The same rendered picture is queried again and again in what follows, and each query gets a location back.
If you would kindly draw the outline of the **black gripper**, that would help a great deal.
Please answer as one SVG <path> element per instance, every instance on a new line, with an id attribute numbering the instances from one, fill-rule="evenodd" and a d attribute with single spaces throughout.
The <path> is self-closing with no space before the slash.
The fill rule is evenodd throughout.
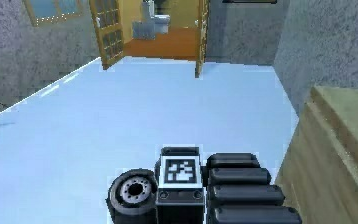
<path id="1" fill-rule="evenodd" d="M 107 208 L 113 224 L 157 224 L 157 182 L 148 169 L 131 169 L 114 179 Z"/>

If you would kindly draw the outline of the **grey bathroom bin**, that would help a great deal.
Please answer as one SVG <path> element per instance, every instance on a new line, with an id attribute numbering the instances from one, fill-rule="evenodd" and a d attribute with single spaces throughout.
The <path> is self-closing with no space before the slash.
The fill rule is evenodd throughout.
<path id="1" fill-rule="evenodd" d="M 132 37 L 140 40 L 154 40 L 156 37 L 155 24 L 152 21 L 134 21 Z"/>

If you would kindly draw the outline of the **brown wooden room door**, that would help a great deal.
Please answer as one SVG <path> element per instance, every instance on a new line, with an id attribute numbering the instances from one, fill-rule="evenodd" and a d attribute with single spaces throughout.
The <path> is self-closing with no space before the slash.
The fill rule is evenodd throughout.
<path id="1" fill-rule="evenodd" d="M 198 5 L 198 33 L 195 77 L 199 78 L 206 58 L 207 28 L 209 16 L 209 0 L 199 0 Z"/>
<path id="2" fill-rule="evenodd" d="M 89 0 L 102 68 L 107 70 L 124 57 L 119 0 Z"/>

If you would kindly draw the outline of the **white toilet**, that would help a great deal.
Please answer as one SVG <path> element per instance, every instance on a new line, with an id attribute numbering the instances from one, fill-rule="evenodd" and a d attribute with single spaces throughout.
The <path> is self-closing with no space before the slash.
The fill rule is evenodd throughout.
<path id="1" fill-rule="evenodd" d="M 142 0 L 143 25 L 147 34 L 154 36 L 156 33 L 167 34 L 171 17 L 155 13 L 154 0 Z"/>

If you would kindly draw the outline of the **wooden framed window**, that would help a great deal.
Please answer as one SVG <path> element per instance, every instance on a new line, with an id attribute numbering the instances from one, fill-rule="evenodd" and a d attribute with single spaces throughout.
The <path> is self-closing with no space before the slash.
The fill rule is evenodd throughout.
<path id="1" fill-rule="evenodd" d="M 64 22 L 83 14 L 82 0 L 22 0 L 33 27 Z"/>

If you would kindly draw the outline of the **dark framed wall picture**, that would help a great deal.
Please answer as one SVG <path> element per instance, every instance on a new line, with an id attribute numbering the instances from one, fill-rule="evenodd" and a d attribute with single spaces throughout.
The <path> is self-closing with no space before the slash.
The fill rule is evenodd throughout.
<path id="1" fill-rule="evenodd" d="M 276 4 L 278 0 L 222 0 L 222 2 L 228 4 Z"/>

